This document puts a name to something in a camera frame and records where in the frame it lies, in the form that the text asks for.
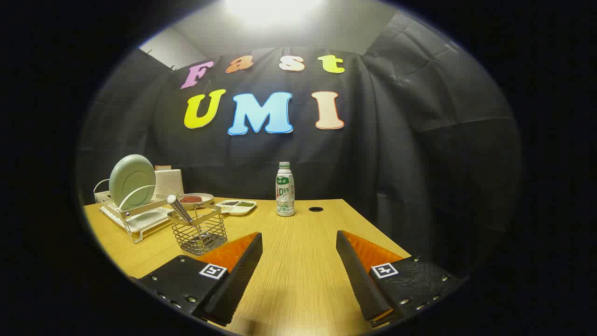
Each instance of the plate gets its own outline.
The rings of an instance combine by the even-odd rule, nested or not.
[[[193,204],[210,204],[211,202],[214,201],[214,196],[210,195],[210,194],[204,194],[204,193],[193,193],[193,194],[182,194],[179,195],[179,201],[181,199],[183,199],[185,196],[199,196],[201,197],[200,202],[195,202],[195,203],[182,203],[180,202],[180,204],[183,205],[183,208],[185,208],[186,210],[192,210],[193,209]]]
[[[118,161],[110,174],[110,197],[116,206],[135,189],[146,185],[155,185],[155,172],[149,160],[138,154],[132,154]],[[142,206],[151,201],[155,187],[141,189],[127,199],[121,210]]]
[[[249,200],[225,200],[225,201],[221,201],[218,204],[216,204],[217,206],[223,205],[223,203],[228,203],[228,202],[247,202],[247,203],[251,203],[253,204],[253,206],[237,206],[237,205],[226,205],[230,207],[230,210],[228,211],[229,214],[231,214],[232,216],[243,216],[249,213],[249,211],[253,210],[254,207],[257,206],[257,202],[255,201],[249,201]]]

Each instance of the bottle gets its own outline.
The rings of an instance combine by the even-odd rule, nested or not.
[[[276,213],[279,216],[294,215],[294,178],[290,162],[280,162],[276,174]]]

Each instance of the black curtain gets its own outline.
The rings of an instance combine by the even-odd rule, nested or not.
[[[373,222],[409,253],[467,274],[516,204],[520,140],[507,100],[470,54],[402,13],[363,61],[387,121],[379,176],[392,179],[378,182]]]
[[[328,54],[343,59],[344,73],[324,71],[317,58]],[[253,56],[250,68],[225,73],[244,55]],[[306,69],[280,70],[284,55],[302,57]],[[290,161],[297,199],[343,198],[406,251],[456,275],[466,274],[506,229],[520,168],[507,101],[466,51],[404,14],[365,55],[247,50],[213,60],[197,85],[185,89],[189,68],[199,63],[169,72],[141,51],[130,59],[90,111],[79,150],[86,203],[128,154],[181,169],[187,193],[257,199],[275,198],[277,163]],[[188,99],[206,95],[201,116],[218,89],[226,92],[214,119],[188,129]],[[227,134],[232,97],[251,93],[262,105],[277,91],[292,94],[292,133]],[[338,93],[342,129],[315,127],[316,91]]]
[[[95,203],[93,188],[114,165],[146,152],[155,98],[169,75],[167,66],[135,49],[119,64],[90,103],[77,149],[77,186],[83,204]],[[107,182],[99,186],[107,190]]]

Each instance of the bottle label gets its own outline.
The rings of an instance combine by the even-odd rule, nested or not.
[[[294,186],[292,176],[276,177],[276,203],[279,212],[294,210]]]

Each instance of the letter m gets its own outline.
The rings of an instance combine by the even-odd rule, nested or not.
[[[269,116],[269,123],[265,127],[268,133],[290,133],[293,126],[288,121],[288,101],[292,94],[288,92],[274,92],[263,106],[260,106],[251,93],[237,94],[232,98],[236,102],[236,112],[232,127],[228,129],[230,135],[247,134],[249,128],[245,126],[245,117],[255,133],[261,130],[265,119]]]

